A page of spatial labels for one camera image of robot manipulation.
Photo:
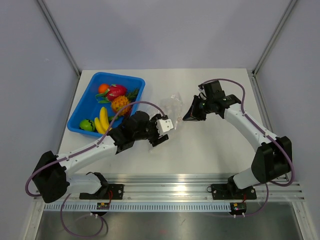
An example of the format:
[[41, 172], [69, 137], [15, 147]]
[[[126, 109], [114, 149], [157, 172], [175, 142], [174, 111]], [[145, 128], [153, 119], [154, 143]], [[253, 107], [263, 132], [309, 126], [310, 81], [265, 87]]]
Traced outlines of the clear dotted zip top bag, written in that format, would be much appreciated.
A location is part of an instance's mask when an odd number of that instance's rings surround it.
[[159, 144], [156, 147], [152, 147], [151, 145], [148, 147], [148, 152], [152, 154], [159, 154], [163, 148], [166, 146], [171, 146], [172, 142], [178, 138], [179, 132], [182, 129], [183, 122], [183, 106], [184, 103], [182, 101], [181, 95], [179, 92], [171, 93], [166, 95], [164, 98], [159, 99], [155, 105], [160, 107], [163, 112], [171, 119], [173, 124], [173, 129], [171, 129], [168, 134], [168, 140]]

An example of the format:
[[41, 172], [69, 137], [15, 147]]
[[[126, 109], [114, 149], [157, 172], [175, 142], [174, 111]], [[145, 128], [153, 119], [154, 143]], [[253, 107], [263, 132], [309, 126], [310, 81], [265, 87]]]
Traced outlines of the yellow toy banana bunch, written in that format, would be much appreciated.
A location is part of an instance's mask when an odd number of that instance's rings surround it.
[[94, 124], [97, 132], [104, 135], [110, 126], [107, 109], [103, 106], [100, 109], [99, 117], [94, 118]]

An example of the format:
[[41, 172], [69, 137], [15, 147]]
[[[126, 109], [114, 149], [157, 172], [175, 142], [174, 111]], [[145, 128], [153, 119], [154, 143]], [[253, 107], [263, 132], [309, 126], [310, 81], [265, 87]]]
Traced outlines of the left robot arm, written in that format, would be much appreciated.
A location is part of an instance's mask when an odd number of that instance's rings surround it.
[[61, 156], [52, 151], [43, 153], [34, 169], [32, 181], [47, 204], [68, 194], [79, 194], [82, 200], [117, 199], [102, 173], [81, 175], [77, 171], [132, 148], [136, 141], [147, 140], [156, 147], [169, 139], [167, 133], [173, 127], [166, 115], [158, 113], [150, 117], [146, 112], [137, 111], [112, 128], [105, 137], [80, 149]]

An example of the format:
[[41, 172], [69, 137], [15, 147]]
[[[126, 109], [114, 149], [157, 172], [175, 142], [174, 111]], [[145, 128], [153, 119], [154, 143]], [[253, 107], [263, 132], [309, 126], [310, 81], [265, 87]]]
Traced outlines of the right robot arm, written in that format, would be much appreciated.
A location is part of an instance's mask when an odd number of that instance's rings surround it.
[[233, 176], [227, 183], [212, 184], [211, 194], [215, 200], [255, 200], [254, 186], [272, 183], [290, 173], [292, 184], [295, 169], [292, 160], [292, 142], [279, 137], [259, 124], [245, 110], [245, 96], [226, 95], [221, 86], [222, 79], [211, 79], [200, 84], [199, 95], [194, 95], [192, 104], [183, 121], [205, 121], [208, 114], [216, 114], [233, 125], [250, 143], [255, 155], [251, 166]]

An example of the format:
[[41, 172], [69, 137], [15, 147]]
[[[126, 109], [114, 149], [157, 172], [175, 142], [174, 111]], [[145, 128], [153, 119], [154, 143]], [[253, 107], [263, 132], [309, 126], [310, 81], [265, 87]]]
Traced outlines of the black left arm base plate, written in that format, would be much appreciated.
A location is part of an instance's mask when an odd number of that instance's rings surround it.
[[109, 184], [108, 186], [102, 186], [97, 192], [80, 193], [80, 200], [122, 200], [124, 194], [123, 184]]

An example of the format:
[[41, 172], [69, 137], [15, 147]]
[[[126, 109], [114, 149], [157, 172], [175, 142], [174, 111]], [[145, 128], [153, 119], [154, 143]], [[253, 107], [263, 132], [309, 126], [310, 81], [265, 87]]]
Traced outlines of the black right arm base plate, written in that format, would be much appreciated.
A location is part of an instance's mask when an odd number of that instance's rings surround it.
[[210, 185], [213, 200], [256, 200], [257, 194], [253, 186], [239, 189], [229, 183]]

